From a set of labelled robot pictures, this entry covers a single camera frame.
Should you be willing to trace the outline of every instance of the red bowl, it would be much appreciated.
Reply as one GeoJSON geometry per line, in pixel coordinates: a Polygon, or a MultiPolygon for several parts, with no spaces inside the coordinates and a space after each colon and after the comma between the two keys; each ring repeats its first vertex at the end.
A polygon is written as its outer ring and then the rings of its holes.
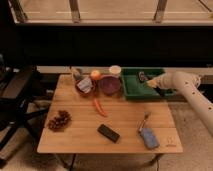
{"type": "Polygon", "coordinates": [[[95,82],[95,81],[92,81],[93,87],[92,87],[91,90],[90,90],[89,92],[87,92],[87,93],[83,92],[82,90],[80,90],[80,89],[78,88],[77,84],[78,84],[80,81],[81,81],[81,80],[78,80],[78,81],[76,81],[76,83],[75,83],[75,89],[77,90],[77,92],[78,92],[80,95],[82,95],[82,96],[84,96],[84,97],[87,97],[87,96],[89,96],[90,94],[92,94],[92,93],[95,91],[95,89],[96,89],[96,82],[95,82]]]}
{"type": "Polygon", "coordinates": [[[106,95],[112,95],[121,88],[119,78],[114,76],[104,76],[99,80],[99,87],[106,95]]]}

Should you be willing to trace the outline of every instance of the gray floor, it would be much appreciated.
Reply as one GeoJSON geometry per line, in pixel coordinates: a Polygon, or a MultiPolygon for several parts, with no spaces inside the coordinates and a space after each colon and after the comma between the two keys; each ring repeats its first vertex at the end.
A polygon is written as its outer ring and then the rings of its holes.
{"type": "MultiPolygon", "coordinates": [[[[185,102],[170,102],[170,108],[177,125],[184,152],[166,154],[151,167],[141,165],[152,155],[140,154],[79,154],[74,167],[76,171],[212,171],[213,138],[200,122],[190,106],[185,102]]],[[[40,132],[45,117],[32,122],[40,132]]],[[[63,171],[65,170],[51,154],[38,154],[37,142],[21,128],[0,152],[0,157],[8,160],[4,171],[63,171]]],[[[70,155],[61,155],[66,161],[70,155]]]]}
{"type": "MultiPolygon", "coordinates": [[[[213,9],[211,0],[202,0],[202,2],[211,10],[213,9]]],[[[20,0],[20,4],[27,15],[27,22],[72,24],[68,0],[20,0]]],[[[158,0],[80,0],[78,1],[80,23],[152,24],[157,4],[158,0]]],[[[211,13],[199,1],[168,0],[163,22],[167,24],[202,24],[203,22],[212,24],[211,13]]]]}

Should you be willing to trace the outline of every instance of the orange carrot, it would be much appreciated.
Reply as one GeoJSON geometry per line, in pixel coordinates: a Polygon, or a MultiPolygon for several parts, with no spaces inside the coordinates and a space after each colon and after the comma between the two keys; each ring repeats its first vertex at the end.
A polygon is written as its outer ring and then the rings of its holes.
{"type": "Polygon", "coordinates": [[[98,113],[101,116],[107,117],[106,112],[102,109],[101,104],[100,104],[100,102],[99,102],[99,100],[97,98],[93,99],[93,103],[94,103],[94,106],[97,109],[98,113]]]}

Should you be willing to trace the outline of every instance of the green tray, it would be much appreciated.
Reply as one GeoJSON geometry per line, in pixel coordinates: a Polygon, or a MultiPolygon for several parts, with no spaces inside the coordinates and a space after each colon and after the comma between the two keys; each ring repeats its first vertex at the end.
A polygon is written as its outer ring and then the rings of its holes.
{"type": "Polygon", "coordinates": [[[139,99],[162,99],[174,95],[174,92],[163,90],[165,96],[160,96],[155,89],[149,87],[146,82],[141,83],[138,78],[138,73],[143,71],[145,75],[156,77],[164,73],[162,68],[122,68],[121,79],[123,82],[124,95],[127,100],[139,99]]]}

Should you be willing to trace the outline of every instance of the black wall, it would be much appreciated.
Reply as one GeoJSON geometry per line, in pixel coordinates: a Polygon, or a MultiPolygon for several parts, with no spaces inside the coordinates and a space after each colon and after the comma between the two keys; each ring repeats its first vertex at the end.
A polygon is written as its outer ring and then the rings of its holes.
{"type": "Polygon", "coordinates": [[[213,27],[15,25],[6,2],[0,1],[0,53],[7,65],[213,64],[213,27]]]}

